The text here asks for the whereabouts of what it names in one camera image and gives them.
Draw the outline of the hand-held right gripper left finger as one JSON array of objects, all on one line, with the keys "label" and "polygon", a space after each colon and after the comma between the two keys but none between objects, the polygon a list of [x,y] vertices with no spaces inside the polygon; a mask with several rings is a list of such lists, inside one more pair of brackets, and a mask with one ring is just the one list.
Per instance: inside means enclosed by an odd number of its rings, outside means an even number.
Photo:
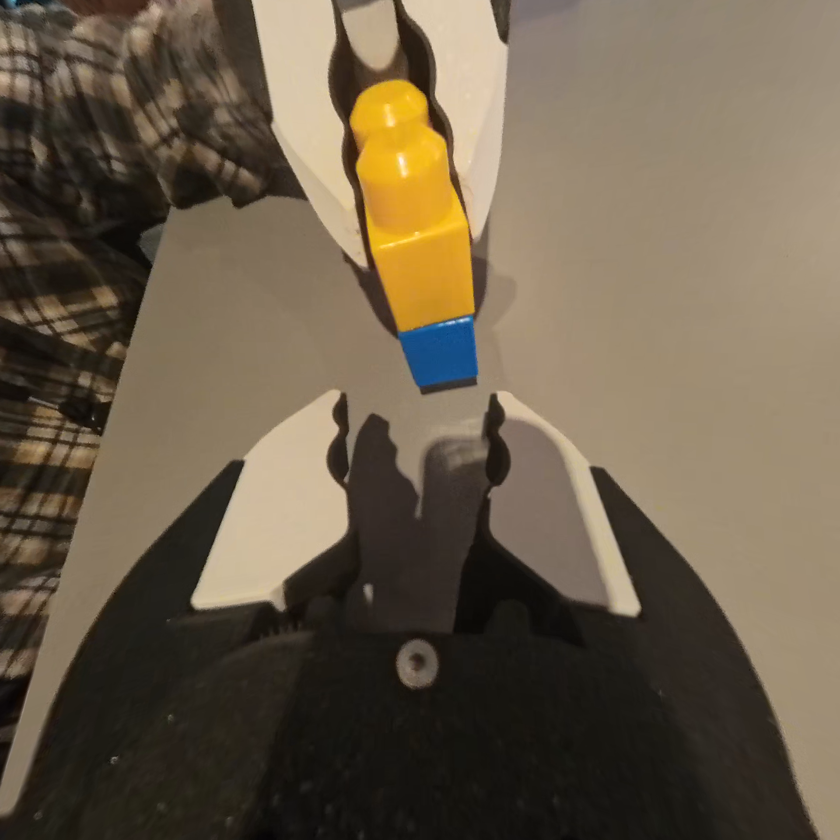
[{"label": "hand-held right gripper left finger", "polygon": [[361,561],[351,523],[346,395],[327,391],[246,454],[203,572],[197,611],[340,595]]}]

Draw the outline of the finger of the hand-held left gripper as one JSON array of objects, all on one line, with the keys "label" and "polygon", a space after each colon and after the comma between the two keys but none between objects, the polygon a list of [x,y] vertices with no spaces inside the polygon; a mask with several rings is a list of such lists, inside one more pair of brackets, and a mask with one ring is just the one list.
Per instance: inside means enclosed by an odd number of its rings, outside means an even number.
[{"label": "finger of the hand-held left gripper", "polygon": [[345,126],[333,103],[330,68],[337,11],[357,2],[254,1],[271,128],[305,197],[333,241],[366,270],[362,222],[345,170]]},{"label": "finger of the hand-held left gripper", "polygon": [[508,84],[510,2],[403,1],[398,20],[418,41],[421,85],[442,130],[448,168],[473,243],[497,188]]}]

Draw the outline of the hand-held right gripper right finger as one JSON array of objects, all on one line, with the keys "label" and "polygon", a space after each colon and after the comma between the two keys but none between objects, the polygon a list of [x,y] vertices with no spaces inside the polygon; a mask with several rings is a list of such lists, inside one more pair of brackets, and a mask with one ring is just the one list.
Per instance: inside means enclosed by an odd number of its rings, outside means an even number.
[{"label": "hand-held right gripper right finger", "polygon": [[566,599],[638,617],[641,602],[591,462],[516,396],[493,396],[507,462],[503,477],[492,480],[489,535]]}]

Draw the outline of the yellow two-stud mega block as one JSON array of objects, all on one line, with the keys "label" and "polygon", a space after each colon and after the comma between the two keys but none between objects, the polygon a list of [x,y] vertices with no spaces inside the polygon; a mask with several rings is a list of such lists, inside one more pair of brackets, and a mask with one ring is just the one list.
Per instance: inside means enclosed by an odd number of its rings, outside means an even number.
[{"label": "yellow two-stud mega block", "polygon": [[398,332],[475,313],[469,226],[445,138],[408,80],[356,99],[350,127],[374,267]]}]

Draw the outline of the blue mega block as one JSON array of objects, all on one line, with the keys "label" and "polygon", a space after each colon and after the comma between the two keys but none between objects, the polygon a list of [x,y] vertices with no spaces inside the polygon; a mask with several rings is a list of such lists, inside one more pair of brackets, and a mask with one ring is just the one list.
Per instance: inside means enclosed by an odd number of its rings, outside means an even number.
[{"label": "blue mega block", "polygon": [[397,334],[409,371],[423,394],[477,382],[474,316],[436,322]]}]

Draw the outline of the person's plaid shirt torso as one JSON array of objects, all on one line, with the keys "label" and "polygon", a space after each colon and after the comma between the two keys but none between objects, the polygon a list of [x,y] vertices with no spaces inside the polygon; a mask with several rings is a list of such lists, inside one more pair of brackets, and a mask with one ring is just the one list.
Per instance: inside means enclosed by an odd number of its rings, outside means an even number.
[{"label": "person's plaid shirt torso", "polygon": [[2,683],[29,677],[167,215],[157,186],[64,206],[2,179]]}]

